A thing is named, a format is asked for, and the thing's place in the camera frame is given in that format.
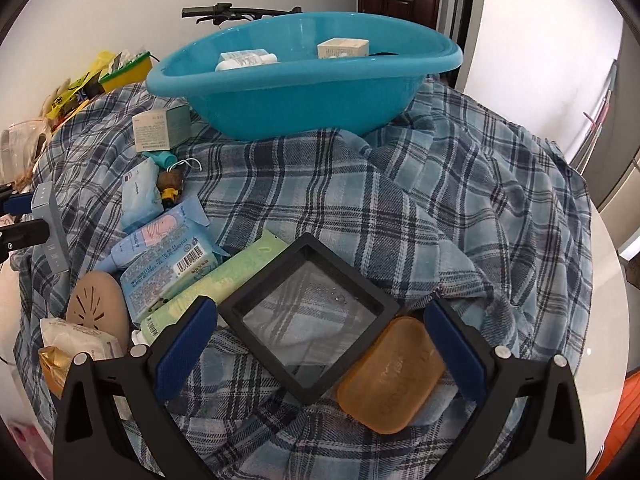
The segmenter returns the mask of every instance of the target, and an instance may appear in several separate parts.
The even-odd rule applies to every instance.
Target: metal screw
[[[75,365],[83,365],[86,362],[86,354],[84,352],[78,354],[76,357],[74,357],[74,364]]]
[[[556,365],[558,365],[561,368],[564,368],[568,364],[566,357],[560,354],[554,355],[554,362],[556,363]]]
[[[500,345],[495,347],[495,354],[500,358],[500,359],[508,359],[509,357],[511,357],[511,350],[509,350],[506,346],[504,345]]]
[[[146,345],[135,345],[129,353],[131,354],[131,357],[142,357],[146,354],[147,348],[148,347]]]

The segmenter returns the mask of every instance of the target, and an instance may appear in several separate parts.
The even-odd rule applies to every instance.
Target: brown toy figure
[[[156,186],[160,190],[160,198],[164,208],[173,207],[178,202],[184,187],[182,173],[177,168],[173,168],[171,171],[161,171],[158,174]]]

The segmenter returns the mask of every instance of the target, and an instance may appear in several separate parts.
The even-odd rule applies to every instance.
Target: cardboard box
[[[318,57],[365,57],[369,55],[369,40],[333,38],[318,45]]]
[[[154,108],[133,117],[137,152],[170,150],[191,137],[188,105]]]

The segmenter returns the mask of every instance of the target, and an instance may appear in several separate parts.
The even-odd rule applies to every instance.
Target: checkered cloth
[[[20,270],[18,369],[52,435],[55,410],[38,364],[39,321],[63,316],[79,276],[124,237],[122,176],[142,157],[131,117],[175,100],[129,86],[95,100],[56,135],[36,183],[53,180],[71,272],[52,276],[41,248]],[[236,142],[195,114],[177,149],[212,232],[230,253],[267,228],[287,242],[310,232],[410,310],[439,287],[491,345],[577,369],[591,301],[591,207],[583,180],[558,148],[432,80],[408,110],[359,138],[319,130]],[[409,427],[384,436],[343,413],[335,389],[301,407],[229,329],[215,333],[168,409],[222,479],[421,479],[460,432],[473,406],[445,376]],[[522,405],[486,468],[504,455]],[[142,463],[157,466],[135,424]]]

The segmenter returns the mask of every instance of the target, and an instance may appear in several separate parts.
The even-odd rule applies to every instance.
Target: gold package
[[[62,390],[65,389],[66,375],[71,368],[71,357],[55,346],[41,348],[38,350],[38,355],[44,380],[51,393],[60,399]]]

